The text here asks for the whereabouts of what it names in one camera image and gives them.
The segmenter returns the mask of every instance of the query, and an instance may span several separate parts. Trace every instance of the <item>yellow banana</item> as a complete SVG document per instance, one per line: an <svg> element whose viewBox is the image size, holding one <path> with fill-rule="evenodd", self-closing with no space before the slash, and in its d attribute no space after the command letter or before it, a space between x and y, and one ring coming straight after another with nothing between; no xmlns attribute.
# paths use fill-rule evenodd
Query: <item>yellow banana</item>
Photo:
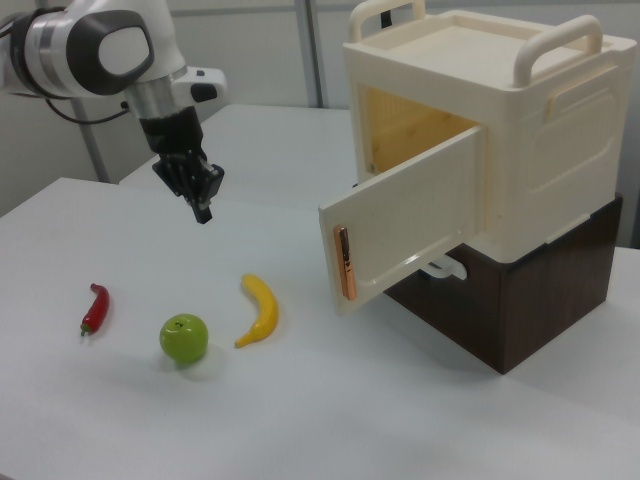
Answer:
<svg viewBox="0 0 640 480"><path fill-rule="evenodd" d="M236 348L264 340L278 325L278 302L267 284L257 276L247 274L242 277L242 285L258 301L260 313L249 331L236 340Z"/></svg>

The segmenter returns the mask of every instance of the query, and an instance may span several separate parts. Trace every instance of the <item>cable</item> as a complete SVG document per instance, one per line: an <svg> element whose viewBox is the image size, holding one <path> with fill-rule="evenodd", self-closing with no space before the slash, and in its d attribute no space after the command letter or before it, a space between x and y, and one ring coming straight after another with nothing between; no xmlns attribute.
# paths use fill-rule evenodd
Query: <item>cable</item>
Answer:
<svg viewBox="0 0 640 480"><path fill-rule="evenodd" d="M70 117L70 116L62 113L60 110L58 110L56 108L56 106L48 98L45 99L45 101L47 102L47 105L49 105L49 108L51 108L51 110L53 110L53 112L56 115L58 115L59 117L64 118L68 122L75 123L77 125L98 125L100 123L110 122L111 120L115 120L116 118L119 118L119 117L129 113L129 107L127 106L127 102L122 102L120 104L120 106L123 108L123 110L121 112L118 112L118 113L114 114L114 115L111 115L111 116L105 117L105 118L100 118L98 120L78 120L77 118L73 118L73 117Z"/></svg>

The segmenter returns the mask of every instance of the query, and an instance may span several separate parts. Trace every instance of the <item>carry handle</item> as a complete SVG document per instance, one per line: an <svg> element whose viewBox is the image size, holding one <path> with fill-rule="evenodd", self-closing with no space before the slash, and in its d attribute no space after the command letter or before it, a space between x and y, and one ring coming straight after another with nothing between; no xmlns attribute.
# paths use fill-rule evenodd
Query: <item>carry handle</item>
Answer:
<svg viewBox="0 0 640 480"><path fill-rule="evenodd" d="M545 53L560 48L567 43L587 37L587 55L595 55L602 50L602 27L592 15L583 15L531 37L522 46L513 67L513 84L516 88L531 84L533 64Z"/></svg>
<svg viewBox="0 0 640 480"><path fill-rule="evenodd" d="M349 42L357 43L362 40L362 24L369 18L380 15L387 10L413 4L413 16L420 20L427 14L424 0L367 0L362 2L351 12L349 17Z"/></svg>

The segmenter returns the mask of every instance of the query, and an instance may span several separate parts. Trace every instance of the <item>toy fruit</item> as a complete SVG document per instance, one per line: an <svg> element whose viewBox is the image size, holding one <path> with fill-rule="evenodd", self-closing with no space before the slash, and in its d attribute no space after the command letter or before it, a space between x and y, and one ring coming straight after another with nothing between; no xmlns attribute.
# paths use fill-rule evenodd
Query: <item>toy fruit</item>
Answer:
<svg viewBox="0 0 640 480"><path fill-rule="evenodd" d="M255 275L244 275L242 285L253 295L260 305L258 318L249 331L236 340L236 348L264 340L278 325L278 302L266 283Z"/></svg>
<svg viewBox="0 0 640 480"><path fill-rule="evenodd" d="M170 318L160 331L160 346L178 363L192 363L207 351L209 332L195 315L182 313Z"/></svg>

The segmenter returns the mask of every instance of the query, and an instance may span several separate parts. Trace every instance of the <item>green apple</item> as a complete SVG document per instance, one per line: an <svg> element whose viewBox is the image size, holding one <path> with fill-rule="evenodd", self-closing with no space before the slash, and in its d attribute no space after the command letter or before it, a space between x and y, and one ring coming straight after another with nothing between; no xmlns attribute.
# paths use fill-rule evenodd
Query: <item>green apple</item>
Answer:
<svg viewBox="0 0 640 480"><path fill-rule="evenodd" d="M178 363L192 363L207 351L209 332L195 315L181 313L170 318L160 331L160 346Z"/></svg>

